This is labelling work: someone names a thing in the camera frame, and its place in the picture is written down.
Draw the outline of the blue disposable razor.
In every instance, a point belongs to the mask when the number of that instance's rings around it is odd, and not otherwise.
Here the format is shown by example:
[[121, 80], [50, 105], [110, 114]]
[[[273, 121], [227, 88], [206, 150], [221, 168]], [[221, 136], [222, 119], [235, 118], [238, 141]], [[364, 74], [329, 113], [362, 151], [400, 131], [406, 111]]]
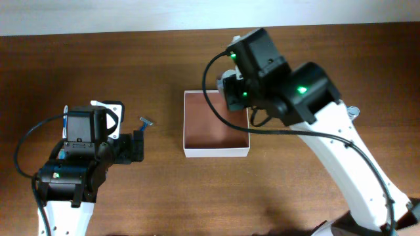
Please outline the blue disposable razor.
[[151, 120], [145, 117], [140, 117], [139, 120], [142, 121], [142, 126], [140, 128], [140, 131], [145, 131], [147, 127], [152, 126], [154, 124]]

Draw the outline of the teal mouthwash bottle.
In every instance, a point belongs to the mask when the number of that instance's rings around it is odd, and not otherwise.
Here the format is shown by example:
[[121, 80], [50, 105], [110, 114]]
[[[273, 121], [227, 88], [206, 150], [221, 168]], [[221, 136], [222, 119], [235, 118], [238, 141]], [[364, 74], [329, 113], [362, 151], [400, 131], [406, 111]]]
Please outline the teal mouthwash bottle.
[[349, 106], [346, 108], [346, 111], [351, 121], [355, 120], [360, 114], [360, 109], [356, 106]]

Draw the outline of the clear soap pump bottle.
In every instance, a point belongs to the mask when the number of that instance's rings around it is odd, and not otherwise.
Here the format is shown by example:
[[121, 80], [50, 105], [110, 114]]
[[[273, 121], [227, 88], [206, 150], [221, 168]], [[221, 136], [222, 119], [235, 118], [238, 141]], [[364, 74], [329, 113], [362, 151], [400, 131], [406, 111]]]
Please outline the clear soap pump bottle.
[[236, 76], [236, 71], [229, 69], [216, 78], [216, 86], [221, 96], [224, 96], [224, 80], [230, 76]]

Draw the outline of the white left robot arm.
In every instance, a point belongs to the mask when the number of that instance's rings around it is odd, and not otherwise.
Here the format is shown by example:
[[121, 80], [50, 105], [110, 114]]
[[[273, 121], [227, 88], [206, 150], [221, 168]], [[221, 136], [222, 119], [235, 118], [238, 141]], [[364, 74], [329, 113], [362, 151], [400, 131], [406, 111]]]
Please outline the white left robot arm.
[[124, 112], [111, 100], [64, 108], [62, 138], [31, 181], [39, 235], [85, 235], [109, 168], [143, 161], [144, 129], [122, 134]]

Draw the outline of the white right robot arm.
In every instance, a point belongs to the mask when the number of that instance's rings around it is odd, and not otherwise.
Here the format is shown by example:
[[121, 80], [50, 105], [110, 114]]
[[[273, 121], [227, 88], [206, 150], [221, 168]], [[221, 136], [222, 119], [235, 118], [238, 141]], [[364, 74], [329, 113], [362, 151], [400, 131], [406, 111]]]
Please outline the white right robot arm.
[[236, 36], [224, 51], [235, 68], [219, 81], [228, 109], [264, 110], [317, 156], [349, 210], [315, 235], [396, 235], [419, 223], [419, 200], [400, 191], [377, 164], [348, 116], [337, 87], [314, 62], [292, 69], [264, 29]]

